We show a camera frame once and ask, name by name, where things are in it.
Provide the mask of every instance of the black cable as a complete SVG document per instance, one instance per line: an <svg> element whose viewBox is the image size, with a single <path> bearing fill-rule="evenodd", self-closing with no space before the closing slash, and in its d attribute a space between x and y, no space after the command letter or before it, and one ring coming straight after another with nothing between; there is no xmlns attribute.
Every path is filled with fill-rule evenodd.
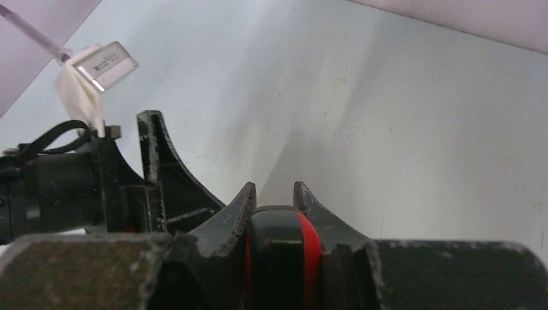
<svg viewBox="0 0 548 310"><path fill-rule="evenodd" d="M53 143L53 141L57 140L58 137L74 129L83 129L83 132L73 142L70 142L62 147L56 147L48 150L46 149L51 143ZM25 163L36 157L38 154L63 154L70 152L83 146L90 139L91 130L86 123L77 120L66 121L51 128L45 134L38 137L38 139L34 140L32 143L29 143L25 149L19 153L19 162Z"/></svg>

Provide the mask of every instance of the white backdrop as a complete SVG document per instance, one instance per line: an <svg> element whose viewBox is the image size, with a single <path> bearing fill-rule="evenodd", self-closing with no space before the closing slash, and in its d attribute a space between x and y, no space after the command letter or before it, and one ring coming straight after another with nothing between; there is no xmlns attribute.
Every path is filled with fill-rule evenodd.
<svg viewBox="0 0 548 310"><path fill-rule="evenodd" d="M121 41L105 94L140 172L135 115L164 112L224 202L302 180L372 238L509 240L548 261L548 57L343 0L104 1L67 43ZM0 148L65 120L52 63L0 119Z"/></svg>

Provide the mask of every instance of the clamp jaw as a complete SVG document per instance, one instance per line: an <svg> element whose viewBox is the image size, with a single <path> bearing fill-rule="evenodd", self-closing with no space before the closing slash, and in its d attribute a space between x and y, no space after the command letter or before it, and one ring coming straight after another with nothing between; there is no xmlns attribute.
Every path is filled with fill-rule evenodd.
<svg viewBox="0 0 548 310"><path fill-rule="evenodd" d="M138 124L144 178L108 136L64 154L90 159L85 165L95 186L85 193L90 204L83 214L93 216L78 222L89 234L18 238L0 258L0 307L548 309L548 274L521 245L373 240L331 213L303 182L295 184L293 206L257 208L253 183L224 205L180 161L159 112L140 114ZM25 186L37 183L31 177L49 167L44 163L53 165L51 154L37 153L24 165L0 160L12 165L0 167L4 220L21 221L10 226L23 227L20 234L54 232L46 224L56 205L43 202L55 200L44 196L56 194L57 205L66 207L80 201L68 180L66 191ZM65 175L83 165L63 162ZM29 210L38 215L29 220Z"/></svg>

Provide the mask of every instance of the red and black handle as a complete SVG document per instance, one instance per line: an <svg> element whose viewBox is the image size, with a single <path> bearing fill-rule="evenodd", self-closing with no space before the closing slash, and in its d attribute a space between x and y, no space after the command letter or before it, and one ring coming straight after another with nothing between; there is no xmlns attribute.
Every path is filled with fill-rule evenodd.
<svg viewBox="0 0 548 310"><path fill-rule="evenodd" d="M316 309L321 242L298 209L258 208L247 224L246 309Z"/></svg>

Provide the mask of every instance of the black cylindrical part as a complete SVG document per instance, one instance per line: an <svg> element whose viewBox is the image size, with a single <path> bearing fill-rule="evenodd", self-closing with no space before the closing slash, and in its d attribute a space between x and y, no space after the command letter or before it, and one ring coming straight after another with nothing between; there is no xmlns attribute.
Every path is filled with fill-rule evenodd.
<svg viewBox="0 0 548 310"><path fill-rule="evenodd" d="M101 221L97 165L88 153L0 158L0 244L24 234L71 231Z"/></svg>
<svg viewBox="0 0 548 310"><path fill-rule="evenodd" d="M23 171L27 189L36 186L37 205L26 208L28 233L69 231L100 219L99 182L88 154L42 155L32 165L28 176Z"/></svg>

